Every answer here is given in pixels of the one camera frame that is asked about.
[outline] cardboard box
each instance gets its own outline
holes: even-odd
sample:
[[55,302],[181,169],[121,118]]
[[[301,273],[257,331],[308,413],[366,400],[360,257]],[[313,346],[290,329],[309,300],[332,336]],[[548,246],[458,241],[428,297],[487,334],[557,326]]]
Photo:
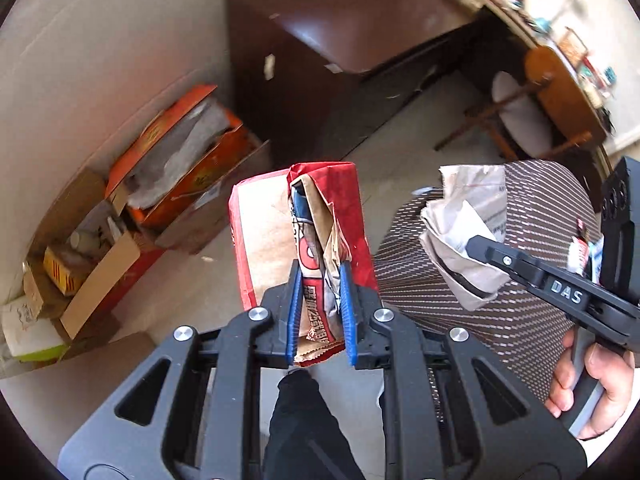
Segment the cardboard box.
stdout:
[[[83,170],[60,194],[42,219],[30,245],[28,262],[44,258],[48,245],[64,243],[95,205],[104,199],[104,182],[91,170]],[[93,317],[105,318],[145,271],[164,253],[142,232],[131,227],[87,277],[66,310],[60,324],[71,340]],[[45,293],[38,290],[41,296]]]
[[68,348],[50,319],[34,319],[25,296],[2,307],[2,332],[12,357],[22,362],[58,359]]
[[39,260],[27,259],[22,286],[33,319],[57,319],[71,302],[71,298],[65,298],[47,276]]
[[75,339],[58,319],[35,319],[25,296],[2,307],[2,332],[12,357],[50,364],[107,344],[120,325],[111,315],[94,317]]
[[77,254],[64,244],[47,246],[42,262],[58,290],[65,296],[73,296],[87,279],[94,266],[82,254]]
[[[106,196],[116,203],[116,197],[126,193],[123,181],[137,163],[199,102],[216,89],[214,85],[196,86],[159,114],[140,134],[131,147],[116,161],[109,174]],[[159,234],[178,218],[191,203],[209,189],[225,173],[255,149],[249,131],[242,121],[226,110],[230,127],[220,141],[178,181],[174,188],[155,206],[147,210],[128,208],[138,225]]]
[[249,138],[254,150],[197,197],[156,238],[156,245],[197,254],[228,225],[228,202],[235,184],[271,169],[269,141],[262,143],[251,132]]

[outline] person's leg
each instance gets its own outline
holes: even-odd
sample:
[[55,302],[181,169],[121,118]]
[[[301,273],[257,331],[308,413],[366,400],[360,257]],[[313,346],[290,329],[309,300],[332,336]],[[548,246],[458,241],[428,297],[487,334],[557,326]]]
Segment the person's leg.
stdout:
[[264,480],[364,480],[338,421],[309,373],[289,373],[278,389]]

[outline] orange box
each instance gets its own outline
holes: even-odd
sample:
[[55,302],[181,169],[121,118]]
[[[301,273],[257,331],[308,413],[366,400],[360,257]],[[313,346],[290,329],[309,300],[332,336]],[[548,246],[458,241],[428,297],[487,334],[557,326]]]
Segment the orange box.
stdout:
[[[119,202],[116,195],[128,193],[123,181],[135,165],[160,139],[170,135],[178,121],[215,89],[215,85],[196,86],[158,115],[111,168],[106,197],[114,204]],[[230,127],[220,141],[203,155],[160,202],[146,210],[127,206],[138,225],[156,233],[163,231],[205,190],[255,149],[249,130],[243,126],[242,121],[226,108],[225,113]]]

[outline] sticker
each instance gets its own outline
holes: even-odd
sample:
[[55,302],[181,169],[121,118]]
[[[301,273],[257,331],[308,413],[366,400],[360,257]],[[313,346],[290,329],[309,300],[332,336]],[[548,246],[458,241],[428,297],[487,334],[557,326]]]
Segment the sticker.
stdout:
[[264,79],[271,81],[273,79],[276,69],[276,57],[273,54],[269,54],[264,58]]
[[196,202],[193,203],[193,209],[199,209],[204,206],[207,202],[211,202],[214,198],[216,198],[220,194],[220,188],[222,187],[222,180],[220,180],[215,186],[211,186],[211,188],[205,192]]
[[164,110],[158,112],[158,114],[140,134],[140,152],[146,152],[146,150],[156,142],[158,136],[165,131],[165,119],[162,117],[163,114]]
[[329,63],[328,65],[324,66],[327,70],[331,71],[334,74],[339,74],[340,72],[342,72],[342,69],[337,66],[335,63]]

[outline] finger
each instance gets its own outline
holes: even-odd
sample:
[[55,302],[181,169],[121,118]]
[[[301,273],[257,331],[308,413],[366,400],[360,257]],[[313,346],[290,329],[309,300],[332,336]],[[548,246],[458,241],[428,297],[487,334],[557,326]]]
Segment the finger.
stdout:
[[575,381],[575,367],[571,361],[571,349],[568,348],[560,354],[556,368],[554,369],[554,377],[563,388],[571,388]]
[[568,330],[564,336],[562,336],[562,346],[565,348],[571,348],[574,345],[575,327]]
[[598,379],[605,391],[596,404],[588,427],[584,431],[591,436],[604,433],[625,413],[631,400],[634,369],[630,366],[632,356],[620,357],[614,352],[593,344],[587,350],[584,361],[591,377]]
[[551,379],[549,399],[563,412],[570,410],[574,405],[574,393],[571,390],[563,388],[556,378]]
[[598,436],[600,433],[597,433],[596,430],[593,429],[591,425],[591,421],[589,420],[584,427],[578,433],[578,440],[585,440],[587,438],[593,438],[594,436]]
[[558,418],[562,413],[562,410],[558,408],[555,402],[553,402],[551,399],[545,400],[545,407],[551,412],[551,415],[553,415],[555,418]]
[[623,359],[625,360],[625,363],[629,365],[629,367],[633,371],[636,370],[636,355],[633,352],[630,352],[629,350],[627,350],[625,352]]

